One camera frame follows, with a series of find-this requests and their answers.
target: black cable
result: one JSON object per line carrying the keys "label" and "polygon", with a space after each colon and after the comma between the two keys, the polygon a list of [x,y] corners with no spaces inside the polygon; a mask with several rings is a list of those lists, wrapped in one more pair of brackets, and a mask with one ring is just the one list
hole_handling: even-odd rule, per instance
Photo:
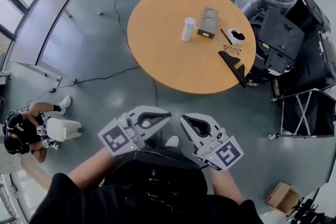
{"label": "black cable", "polygon": [[128,45],[128,36],[127,36],[127,33],[124,31],[124,29],[122,28],[122,26],[121,26],[121,23],[120,23],[120,14],[117,12],[117,10],[116,10],[116,2],[115,1],[113,1],[113,9],[114,9],[114,12],[117,14],[117,16],[118,16],[118,24],[119,24],[119,26],[120,26],[120,28],[121,28],[121,30],[124,32],[124,34],[125,34],[125,36],[126,36],[126,44],[127,44],[127,47],[129,48],[129,49],[131,49],[130,48],[130,45]]}
{"label": "black cable", "polygon": [[[153,80],[153,84],[154,84],[154,89],[155,89],[155,106],[156,107],[158,107],[158,89],[157,89],[157,87],[156,87],[156,82],[155,82],[155,79],[153,79],[152,78],[152,80]],[[160,142],[159,142],[159,147],[161,146],[161,144],[162,144],[162,128],[160,129]]]}
{"label": "black cable", "polygon": [[116,9],[116,2],[115,1],[113,1],[113,9],[114,9],[114,12],[117,14],[117,16],[118,16],[118,24],[119,24],[119,26],[120,26],[120,28],[121,28],[121,30],[123,31],[123,33],[125,34],[125,36],[126,36],[126,44],[127,44],[127,47],[129,48],[129,49],[131,49],[130,48],[130,45],[128,45],[128,36],[127,36],[127,33],[126,33],[126,31],[122,28],[122,26],[121,26],[121,23],[120,23],[120,14],[117,12],[117,9]]}
{"label": "black cable", "polygon": [[157,91],[158,89],[157,89],[157,87],[156,87],[155,79],[152,78],[152,80],[153,80],[153,84],[154,84],[154,88],[155,88],[155,106],[158,107],[158,95],[157,95],[157,94],[158,94],[158,93],[157,93],[157,92],[158,92],[158,91]]}
{"label": "black cable", "polygon": [[[109,79],[109,78],[112,78],[112,77],[114,77],[114,76],[116,76],[116,75],[122,74],[122,73],[124,73],[124,72],[126,72],[126,71],[133,70],[133,69],[137,69],[137,68],[139,68],[139,67],[140,67],[140,66],[132,67],[132,68],[128,68],[128,69],[125,69],[125,70],[123,70],[123,71],[120,71],[120,72],[114,73],[114,74],[112,74],[112,75],[109,75],[108,77],[86,79],[86,80],[76,81],[76,82],[74,82],[74,83],[72,83],[72,84],[64,85],[64,86],[61,86],[61,87],[51,88],[51,89],[46,90],[43,94],[41,94],[41,95],[40,95],[34,102],[37,102],[38,100],[40,100],[41,97],[44,96],[47,92],[50,92],[50,91],[54,92],[54,91],[57,90],[57,89],[65,88],[65,87],[71,87],[71,86],[74,86],[74,85],[77,85],[77,84],[80,84],[80,83],[83,83],[83,82],[87,82],[87,81]],[[29,100],[26,106],[24,106],[23,108],[17,109],[17,110],[22,110],[22,109],[25,109],[25,108],[29,107],[30,104],[31,104],[32,102],[33,102],[32,100]]]}

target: person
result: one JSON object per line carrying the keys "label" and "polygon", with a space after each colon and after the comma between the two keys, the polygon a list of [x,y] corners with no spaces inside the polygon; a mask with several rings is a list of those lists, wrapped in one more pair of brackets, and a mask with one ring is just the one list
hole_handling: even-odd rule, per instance
{"label": "person", "polygon": [[[177,147],[178,139],[168,140],[168,151]],[[177,152],[170,152],[168,158],[158,152],[123,163],[131,153],[112,157],[106,148],[100,150],[68,176],[53,176],[30,223],[262,224],[254,203],[244,198],[229,171],[210,168],[215,195],[207,195],[199,166],[182,154],[172,166]],[[149,152],[132,152],[132,156],[140,154]],[[159,165],[162,160],[167,164]],[[186,163],[193,163],[197,170],[185,167]],[[197,175],[203,177],[205,189]],[[103,186],[97,187],[103,178]]]}
{"label": "person", "polygon": [[[38,163],[46,159],[47,149],[43,146],[42,137],[37,134],[37,126],[42,126],[42,112],[56,111],[64,115],[70,106],[71,97],[66,96],[58,105],[43,102],[33,102],[27,111],[10,113],[6,119],[3,132],[5,134],[4,145],[10,154],[25,154],[29,151]],[[49,144],[50,147],[58,148],[57,143]]]}

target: round wooden table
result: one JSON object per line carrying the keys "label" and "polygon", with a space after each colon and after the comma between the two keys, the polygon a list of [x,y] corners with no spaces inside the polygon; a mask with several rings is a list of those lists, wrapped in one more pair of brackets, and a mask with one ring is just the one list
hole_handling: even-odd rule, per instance
{"label": "round wooden table", "polygon": [[[218,29],[213,39],[197,34],[181,39],[184,19],[198,20],[204,6],[219,11]],[[245,65],[245,75],[256,55],[255,36],[240,9],[230,0],[142,0],[132,12],[127,37],[139,65],[160,83],[189,93],[225,91],[238,83],[225,61],[218,54],[223,45],[230,45],[221,29],[237,27],[245,41],[237,47]]]}

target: white robot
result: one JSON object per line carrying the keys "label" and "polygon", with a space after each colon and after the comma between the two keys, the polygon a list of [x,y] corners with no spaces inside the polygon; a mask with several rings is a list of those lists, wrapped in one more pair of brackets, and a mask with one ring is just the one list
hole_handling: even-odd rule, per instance
{"label": "white robot", "polygon": [[[139,106],[113,119],[98,134],[112,156],[144,148],[145,140],[169,122],[172,115],[153,106]],[[210,116],[182,114],[183,130],[195,147],[194,156],[216,170],[228,170],[244,155],[233,136]]]}

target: table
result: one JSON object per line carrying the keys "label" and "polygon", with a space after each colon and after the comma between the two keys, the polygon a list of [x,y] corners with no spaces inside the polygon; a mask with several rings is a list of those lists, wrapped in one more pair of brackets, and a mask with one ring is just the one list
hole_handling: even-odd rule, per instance
{"label": "table", "polygon": [[[59,85],[62,72],[43,62],[43,53],[48,40],[53,33],[61,15],[65,13],[68,17],[71,14],[66,10],[71,0],[39,0],[27,16],[22,28],[20,29],[10,54],[10,61],[16,62],[43,76],[48,74],[43,69],[56,75],[56,87]],[[99,7],[95,5],[98,14],[101,14]]]}
{"label": "table", "polygon": [[[181,39],[184,19],[196,24],[204,6],[219,10],[218,29],[213,39],[193,31],[190,41]],[[229,42],[221,33],[238,27],[246,40],[239,48],[245,75],[256,55],[251,25],[230,0],[142,0],[133,10],[127,37],[139,65],[160,83],[189,93],[216,93],[238,83],[218,52]]]}

